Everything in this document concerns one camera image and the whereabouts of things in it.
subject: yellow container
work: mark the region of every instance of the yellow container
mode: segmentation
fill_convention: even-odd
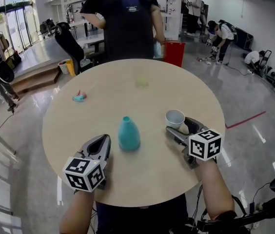
[[[74,70],[74,64],[73,64],[73,60],[69,60],[66,62],[68,71],[70,73],[71,76],[76,76],[75,74],[75,70]]]

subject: wooden step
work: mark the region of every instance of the wooden step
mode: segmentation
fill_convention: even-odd
[[[23,79],[19,79],[12,83],[14,91],[18,94],[25,94],[30,91],[46,87],[55,84],[61,74],[61,70],[58,66],[53,68],[38,70],[29,76],[26,74]]]

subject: white paper cup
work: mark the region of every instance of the white paper cup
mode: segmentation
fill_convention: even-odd
[[[179,129],[184,121],[185,121],[185,115],[180,110],[173,109],[173,110],[169,110],[166,113],[166,125],[168,127]]]

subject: teal vase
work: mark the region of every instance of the teal vase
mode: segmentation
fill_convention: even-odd
[[[140,136],[138,127],[133,120],[125,116],[123,117],[118,130],[119,146],[124,151],[135,151],[140,146]]]

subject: black t-shirt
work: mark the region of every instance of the black t-shirt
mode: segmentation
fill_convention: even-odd
[[[157,0],[87,0],[81,13],[100,13],[106,20],[104,37],[110,60],[153,58],[151,5]]]

